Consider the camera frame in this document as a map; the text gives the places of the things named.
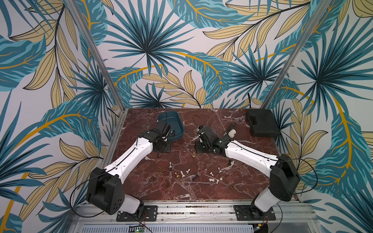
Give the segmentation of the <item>teal plastic storage box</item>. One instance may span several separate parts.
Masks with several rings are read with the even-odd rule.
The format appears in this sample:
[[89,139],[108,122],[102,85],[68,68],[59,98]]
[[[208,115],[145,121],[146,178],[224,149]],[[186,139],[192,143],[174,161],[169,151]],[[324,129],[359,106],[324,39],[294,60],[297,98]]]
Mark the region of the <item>teal plastic storage box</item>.
[[177,141],[184,136],[184,125],[176,111],[163,112],[158,115],[157,119],[166,122],[171,127],[172,132],[166,137],[167,141]]

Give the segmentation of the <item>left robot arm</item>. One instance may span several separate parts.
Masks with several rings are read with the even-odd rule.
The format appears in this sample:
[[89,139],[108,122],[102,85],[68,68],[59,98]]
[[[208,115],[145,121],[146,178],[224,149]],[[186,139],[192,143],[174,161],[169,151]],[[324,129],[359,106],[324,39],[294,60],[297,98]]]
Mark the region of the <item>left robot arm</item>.
[[138,163],[155,149],[163,149],[171,126],[158,121],[155,128],[139,134],[133,145],[105,168],[94,169],[88,181],[86,200],[105,213],[126,212],[139,215],[142,203],[124,193],[123,184]]

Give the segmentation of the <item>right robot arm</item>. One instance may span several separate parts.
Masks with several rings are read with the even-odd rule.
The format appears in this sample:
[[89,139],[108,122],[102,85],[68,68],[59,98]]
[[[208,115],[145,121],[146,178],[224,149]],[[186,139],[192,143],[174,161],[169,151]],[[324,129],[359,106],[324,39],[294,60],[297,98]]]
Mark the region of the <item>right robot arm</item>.
[[261,152],[239,143],[229,135],[219,138],[207,126],[200,126],[197,135],[197,154],[213,153],[238,160],[269,177],[269,186],[252,201],[249,207],[251,213],[263,215],[280,201],[289,202],[292,199],[301,177],[289,156]]

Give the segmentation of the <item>black and white bottle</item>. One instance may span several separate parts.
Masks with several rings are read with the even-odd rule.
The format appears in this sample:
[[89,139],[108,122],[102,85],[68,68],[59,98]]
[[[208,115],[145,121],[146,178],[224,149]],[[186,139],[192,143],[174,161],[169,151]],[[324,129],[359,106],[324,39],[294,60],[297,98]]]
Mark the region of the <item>black and white bottle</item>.
[[236,123],[231,123],[229,125],[229,127],[225,130],[223,136],[228,136],[230,138],[234,138],[235,135],[236,135],[236,133],[237,133],[237,131],[235,130],[235,128],[236,128]]

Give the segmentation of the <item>black plastic case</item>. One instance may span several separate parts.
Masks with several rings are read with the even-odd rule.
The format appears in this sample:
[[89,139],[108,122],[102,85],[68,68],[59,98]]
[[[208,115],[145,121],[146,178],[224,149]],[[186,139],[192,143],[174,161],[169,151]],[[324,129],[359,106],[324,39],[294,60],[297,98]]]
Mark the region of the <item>black plastic case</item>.
[[246,118],[252,136],[277,138],[280,135],[280,130],[271,110],[250,108],[246,111]]

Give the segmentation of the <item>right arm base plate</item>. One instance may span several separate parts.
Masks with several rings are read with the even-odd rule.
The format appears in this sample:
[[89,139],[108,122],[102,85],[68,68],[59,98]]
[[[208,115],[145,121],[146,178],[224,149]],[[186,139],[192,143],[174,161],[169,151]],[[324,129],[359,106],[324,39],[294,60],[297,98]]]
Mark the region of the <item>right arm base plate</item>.
[[272,221],[276,220],[273,208],[267,212],[262,212],[255,206],[251,205],[234,205],[233,206],[237,221]]

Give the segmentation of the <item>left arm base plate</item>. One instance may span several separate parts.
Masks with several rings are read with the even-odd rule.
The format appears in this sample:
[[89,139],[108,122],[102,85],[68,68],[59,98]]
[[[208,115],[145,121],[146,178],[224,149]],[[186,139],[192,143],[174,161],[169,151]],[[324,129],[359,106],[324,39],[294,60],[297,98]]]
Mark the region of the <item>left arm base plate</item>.
[[118,212],[117,222],[156,222],[158,214],[158,206],[145,205],[140,207],[134,214],[127,212]]

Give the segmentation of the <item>aluminium frame rail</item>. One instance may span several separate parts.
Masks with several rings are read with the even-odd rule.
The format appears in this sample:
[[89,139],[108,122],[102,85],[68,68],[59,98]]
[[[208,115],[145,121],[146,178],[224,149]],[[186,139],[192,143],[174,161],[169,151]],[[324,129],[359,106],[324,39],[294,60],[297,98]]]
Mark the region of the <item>aluminium frame rail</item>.
[[102,214],[91,204],[78,209],[69,233],[321,233],[321,224],[312,206],[291,201],[273,207],[274,220],[243,220],[235,206],[249,200],[146,201],[145,220],[129,215]]

